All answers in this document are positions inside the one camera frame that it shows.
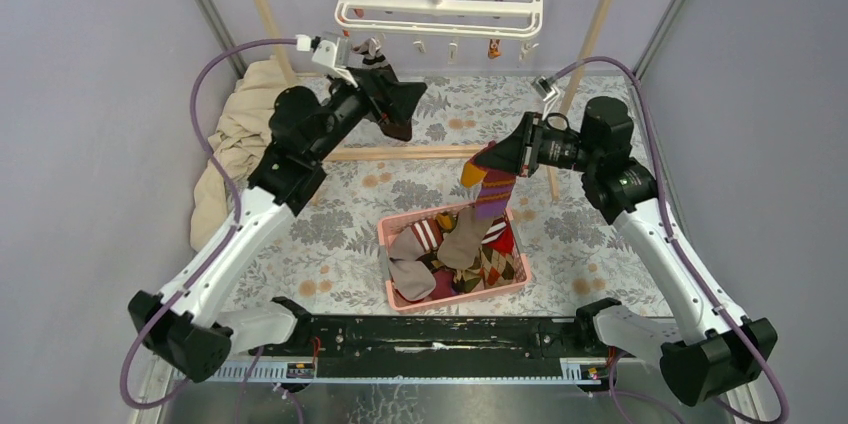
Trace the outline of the dark brown sock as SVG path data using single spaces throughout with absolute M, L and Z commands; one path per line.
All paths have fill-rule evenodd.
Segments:
M 400 81 L 376 38 L 368 38 L 351 50 L 362 57 L 364 86 L 379 108 L 378 127 L 390 138 L 409 142 L 413 134 L 411 119 L 427 84 Z

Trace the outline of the cream patterned sock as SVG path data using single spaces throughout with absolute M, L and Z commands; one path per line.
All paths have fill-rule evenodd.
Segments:
M 479 293 L 526 280 L 523 263 L 513 254 L 504 255 L 488 246 L 481 246 L 473 265 L 456 270 L 453 287 L 459 294 Z

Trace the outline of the magenta yellow sock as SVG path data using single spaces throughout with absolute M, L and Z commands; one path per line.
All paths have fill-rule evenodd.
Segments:
M 455 274 L 448 270 L 440 270 L 433 274 L 435 287 L 429 294 L 432 300 L 441 300 L 457 295 L 453 287 Z
M 480 184 L 480 190 L 474 201 L 475 214 L 478 219 L 498 218 L 504 211 L 512 196 L 516 184 L 516 176 L 496 169 L 480 167 L 474 162 L 477 155 L 472 156 L 463 166 L 460 184 L 471 188 Z

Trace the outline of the green striped sock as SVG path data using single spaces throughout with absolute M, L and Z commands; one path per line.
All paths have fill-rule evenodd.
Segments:
M 456 214 L 442 212 L 434 216 L 434 221 L 442 233 L 450 233 L 456 229 L 458 217 Z

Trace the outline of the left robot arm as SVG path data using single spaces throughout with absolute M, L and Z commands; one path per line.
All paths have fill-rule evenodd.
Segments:
M 277 95 L 271 141 L 231 215 L 160 291 L 140 291 L 130 300 L 142 345 L 189 381 L 209 379 L 232 354 L 276 345 L 296 355 L 309 345 L 303 313 L 283 298 L 241 311 L 226 312 L 223 305 L 267 240 L 294 223 L 326 178 L 324 160 L 361 121 L 410 140 L 427 84 L 401 81 L 390 68 L 347 73 L 330 77 L 324 100 L 304 86 Z

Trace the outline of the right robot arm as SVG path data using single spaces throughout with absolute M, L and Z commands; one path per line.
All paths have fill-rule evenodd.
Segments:
M 659 199 L 651 171 L 632 157 L 634 122 L 622 101 L 593 98 L 579 129 L 527 112 L 505 139 L 470 163 L 530 177 L 539 166 L 581 175 L 586 199 L 636 252 L 663 294 L 674 325 L 636 315 L 613 299 L 580 308 L 575 346 L 597 356 L 615 347 L 653 365 L 688 406 L 759 378 L 777 342 L 766 318 L 752 320 L 709 274 Z

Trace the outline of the red bear sock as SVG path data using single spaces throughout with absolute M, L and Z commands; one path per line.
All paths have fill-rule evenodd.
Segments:
M 515 248 L 515 237 L 512 228 L 507 226 L 488 246 L 504 255 L 511 255 Z

